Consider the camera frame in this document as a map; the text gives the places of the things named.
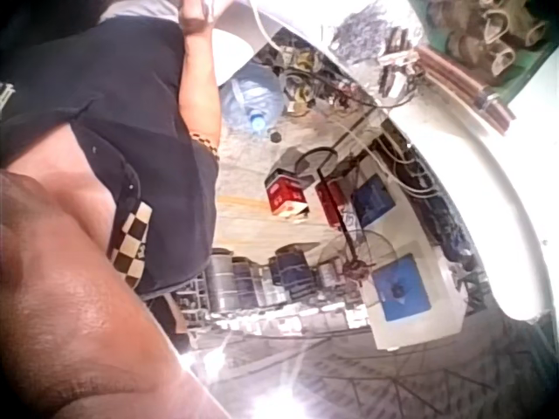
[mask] pipe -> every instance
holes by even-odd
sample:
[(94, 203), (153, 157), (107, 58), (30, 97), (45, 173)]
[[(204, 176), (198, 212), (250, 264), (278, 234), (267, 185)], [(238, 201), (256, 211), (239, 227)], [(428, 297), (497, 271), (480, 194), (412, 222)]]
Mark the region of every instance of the pipe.
[(515, 117), (490, 86), (480, 83), (467, 69), (452, 63), (429, 46), (419, 46), (416, 51), (421, 65), (431, 77), (452, 89), (501, 134), (509, 129)]

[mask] plastic container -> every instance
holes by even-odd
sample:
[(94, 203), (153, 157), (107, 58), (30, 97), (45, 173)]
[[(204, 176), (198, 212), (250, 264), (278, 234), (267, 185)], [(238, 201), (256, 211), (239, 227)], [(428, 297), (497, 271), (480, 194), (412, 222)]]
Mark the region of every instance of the plastic container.
[(233, 129), (265, 134), (286, 105), (283, 85), (271, 69), (248, 63), (219, 91), (224, 120)]

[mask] red box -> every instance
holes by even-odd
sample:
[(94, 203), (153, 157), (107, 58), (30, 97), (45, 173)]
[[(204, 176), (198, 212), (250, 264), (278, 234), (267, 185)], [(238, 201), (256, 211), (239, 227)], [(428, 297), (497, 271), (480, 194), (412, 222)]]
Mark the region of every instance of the red box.
[(303, 188), (295, 173), (278, 168), (268, 176), (265, 185), (270, 209), (275, 216), (288, 218), (308, 208)]
[(320, 182), (316, 185), (316, 195), (318, 195), (318, 199), (321, 201), (322, 208), (324, 209), (324, 214), (326, 215), (326, 219), (328, 220), (328, 225), (337, 229), (340, 227), (340, 220), (335, 213), (335, 207), (338, 207), (339, 211), (342, 211), (347, 203), (346, 197), (338, 185), (336, 181), (328, 182), (328, 186), (330, 188), (330, 192), (332, 193), (332, 197), (334, 198), (334, 202), (330, 200), (328, 196), (328, 191), (326, 190), (326, 185), (323, 182)]

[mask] black and white checkered pattern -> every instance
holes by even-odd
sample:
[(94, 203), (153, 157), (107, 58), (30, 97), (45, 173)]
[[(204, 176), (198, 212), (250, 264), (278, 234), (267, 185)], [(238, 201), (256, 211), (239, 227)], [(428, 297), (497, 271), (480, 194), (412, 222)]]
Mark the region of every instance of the black and white checkered pattern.
[(128, 215), (111, 255), (114, 268), (132, 289), (140, 283), (146, 267), (146, 242), (152, 213), (149, 205), (140, 203), (138, 210)]

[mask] man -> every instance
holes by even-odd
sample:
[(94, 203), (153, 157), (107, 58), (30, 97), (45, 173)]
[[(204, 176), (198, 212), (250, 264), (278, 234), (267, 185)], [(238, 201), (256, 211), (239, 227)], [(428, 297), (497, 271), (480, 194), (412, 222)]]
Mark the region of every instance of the man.
[(0, 68), (0, 359), (39, 416), (226, 417), (131, 290), (171, 292), (210, 255), (228, 3), (116, 2)]

